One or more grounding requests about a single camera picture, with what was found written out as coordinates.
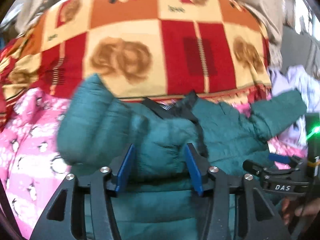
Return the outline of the person right hand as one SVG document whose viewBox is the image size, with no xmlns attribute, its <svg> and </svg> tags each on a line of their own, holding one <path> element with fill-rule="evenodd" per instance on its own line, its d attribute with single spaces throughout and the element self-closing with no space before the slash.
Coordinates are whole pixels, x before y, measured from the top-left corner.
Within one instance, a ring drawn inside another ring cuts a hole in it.
<svg viewBox="0 0 320 240">
<path fill-rule="evenodd" d="M 284 198 L 281 204 L 282 219 L 285 225 L 288 225 L 294 216 L 312 217 L 313 219 L 319 213 L 319 198 L 310 200 L 307 204 L 299 204 L 298 200 Z"/>
</svg>

